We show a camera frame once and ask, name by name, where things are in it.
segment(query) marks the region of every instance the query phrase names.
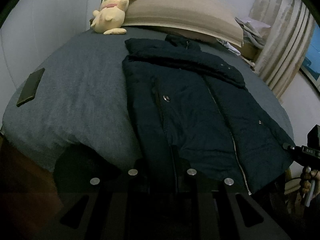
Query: smartphone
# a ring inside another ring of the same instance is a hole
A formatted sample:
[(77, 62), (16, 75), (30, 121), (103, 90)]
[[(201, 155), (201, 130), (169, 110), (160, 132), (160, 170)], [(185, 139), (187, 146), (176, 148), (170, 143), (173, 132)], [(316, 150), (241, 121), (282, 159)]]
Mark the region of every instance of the smartphone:
[(26, 102), (29, 102), (35, 98), (36, 91), (43, 73), (44, 73), (44, 68), (39, 69), (29, 75), (21, 91), (20, 97), (17, 101), (17, 107), (22, 106)]

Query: dark navy jacket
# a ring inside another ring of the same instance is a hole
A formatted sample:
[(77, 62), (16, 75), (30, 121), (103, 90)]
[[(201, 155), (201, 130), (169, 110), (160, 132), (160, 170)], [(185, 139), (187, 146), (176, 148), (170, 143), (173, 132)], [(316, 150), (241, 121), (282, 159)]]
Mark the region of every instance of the dark navy jacket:
[(172, 173), (164, 164), (173, 145), (192, 168), (212, 179), (232, 178), (251, 193), (289, 168), (282, 144), (293, 141), (254, 100), (236, 68), (184, 37), (125, 44), (129, 116), (164, 183)]

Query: pillow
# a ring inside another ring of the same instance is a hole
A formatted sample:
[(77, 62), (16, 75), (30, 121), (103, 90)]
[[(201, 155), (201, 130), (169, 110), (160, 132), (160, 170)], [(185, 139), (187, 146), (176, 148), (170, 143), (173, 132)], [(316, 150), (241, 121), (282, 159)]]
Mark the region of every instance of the pillow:
[(235, 15), (217, 0), (132, 0), (123, 25), (162, 26), (217, 37), (241, 47)]

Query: pikachu plush toy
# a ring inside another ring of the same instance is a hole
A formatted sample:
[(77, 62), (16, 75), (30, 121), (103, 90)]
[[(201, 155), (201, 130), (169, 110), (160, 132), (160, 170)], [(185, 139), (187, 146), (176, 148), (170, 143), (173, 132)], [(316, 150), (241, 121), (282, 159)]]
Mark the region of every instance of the pikachu plush toy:
[(130, 0), (101, 0), (99, 11), (93, 11), (95, 19), (91, 28), (97, 33), (125, 34), (126, 29), (120, 28), (124, 22), (125, 11)]

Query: curtain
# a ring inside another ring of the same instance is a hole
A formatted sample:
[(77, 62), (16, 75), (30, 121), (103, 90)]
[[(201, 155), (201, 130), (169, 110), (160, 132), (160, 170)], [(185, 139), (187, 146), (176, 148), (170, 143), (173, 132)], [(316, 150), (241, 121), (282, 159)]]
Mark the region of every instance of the curtain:
[(315, 21), (301, 0), (255, 0), (249, 17), (271, 25), (255, 72), (280, 98), (305, 58)]

